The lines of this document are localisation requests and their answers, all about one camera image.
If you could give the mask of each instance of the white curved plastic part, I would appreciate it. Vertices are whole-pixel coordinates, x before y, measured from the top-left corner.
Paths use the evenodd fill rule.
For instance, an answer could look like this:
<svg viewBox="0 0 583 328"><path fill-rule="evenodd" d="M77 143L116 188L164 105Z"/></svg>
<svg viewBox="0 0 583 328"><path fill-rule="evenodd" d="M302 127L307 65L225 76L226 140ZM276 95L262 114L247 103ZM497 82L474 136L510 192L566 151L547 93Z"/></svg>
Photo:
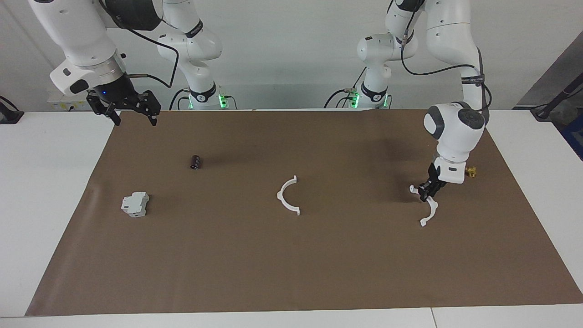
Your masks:
<svg viewBox="0 0 583 328"><path fill-rule="evenodd" d="M278 200L280 200L283 204L283 206L285 206L288 210L296 212L297 215L300 215L300 208L299 207L295 207L295 206L291 206L286 200L285 198L283 198L283 192L285 191L286 188L288 188L289 186L291 186L292 184L297 183L297 176L293 176L293 179L289 180L288 182L284 183L282 186L282 189L278 192Z"/></svg>
<svg viewBox="0 0 583 328"><path fill-rule="evenodd" d="M414 185L411 185L409 187L409 191L411 191L412 194L419 195L419 189L415 188ZM421 220L421 226L427 225L427 221L431 220L435 216L437 207L439 207L439 204L437 204L437 202L434 201L431 196L427 198L427 202L429 203L429 206L431 208L431 214L427 218Z"/></svg>

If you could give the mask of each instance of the green led light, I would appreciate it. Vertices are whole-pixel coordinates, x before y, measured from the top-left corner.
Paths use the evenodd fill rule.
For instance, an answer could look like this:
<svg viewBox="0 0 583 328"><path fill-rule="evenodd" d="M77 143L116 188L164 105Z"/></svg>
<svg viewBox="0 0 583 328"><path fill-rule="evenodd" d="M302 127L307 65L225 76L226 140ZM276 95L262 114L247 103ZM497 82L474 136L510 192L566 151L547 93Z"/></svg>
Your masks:
<svg viewBox="0 0 583 328"><path fill-rule="evenodd" d="M222 109L225 109L225 108L227 108L229 106L229 103L227 103L227 100L221 94L219 94L219 103L220 103L220 107Z"/></svg>
<svg viewBox="0 0 583 328"><path fill-rule="evenodd" d="M355 94L355 96L352 98L352 102L350 102L350 106L352 108L358 108L359 106L359 100L360 100L360 94Z"/></svg>

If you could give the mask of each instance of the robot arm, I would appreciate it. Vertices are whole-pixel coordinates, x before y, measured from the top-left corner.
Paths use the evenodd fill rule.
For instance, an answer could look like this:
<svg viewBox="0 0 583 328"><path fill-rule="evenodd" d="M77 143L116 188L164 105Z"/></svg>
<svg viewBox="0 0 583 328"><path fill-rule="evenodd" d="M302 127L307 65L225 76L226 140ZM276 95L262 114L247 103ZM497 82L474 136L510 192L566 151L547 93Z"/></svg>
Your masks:
<svg viewBox="0 0 583 328"><path fill-rule="evenodd" d="M385 21L389 33L359 43L359 56L367 64L359 107L381 106L391 76L385 62L404 61L415 54L418 41L413 28L420 11L427 12L429 52L448 64L461 65L457 68L463 89L463 101L433 105L424 118L425 129L438 141L429 179L419 186L421 200L426 201L447 183L463 183L466 160L482 137L489 112L482 58L470 31L469 0L392 1Z"/></svg>
<svg viewBox="0 0 583 328"><path fill-rule="evenodd" d="M463 101L431 106L424 119L438 142L429 179L419 186L421 200L446 183L461 184L466 161L489 120L482 56L470 30L469 0L427 1L427 49L437 59L459 67Z"/></svg>
<svg viewBox="0 0 583 328"><path fill-rule="evenodd" d="M88 91L96 114L119 125L116 109L131 109L157 123L160 104L150 91L138 94L91 0L28 0L49 36L65 53L65 61L51 73L65 95Z"/></svg>
<svg viewBox="0 0 583 328"><path fill-rule="evenodd" d="M223 46L219 38L204 27L191 0L164 0L163 10L166 23L178 31L160 36L158 42L178 50L178 68L188 81L193 109L225 108L227 102L220 86L202 62L221 55ZM174 52L168 48L158 46L158 52L169 61L175 59Z"/></svg>

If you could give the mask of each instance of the table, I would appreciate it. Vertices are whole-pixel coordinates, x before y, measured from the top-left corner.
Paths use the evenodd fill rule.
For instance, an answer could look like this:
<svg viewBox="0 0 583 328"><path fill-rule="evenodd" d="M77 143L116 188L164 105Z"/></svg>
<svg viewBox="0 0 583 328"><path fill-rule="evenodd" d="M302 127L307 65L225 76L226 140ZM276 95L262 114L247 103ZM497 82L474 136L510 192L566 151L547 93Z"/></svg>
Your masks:
<svg viewBox="0 0 583 328"><path fill-rule="evenodd" d="M93 113L27 113L0 126L0 327L580 327L583 305L25 317L113 124ZM550 123L493 111L488 130L583 289L583 162Z"/></svg>

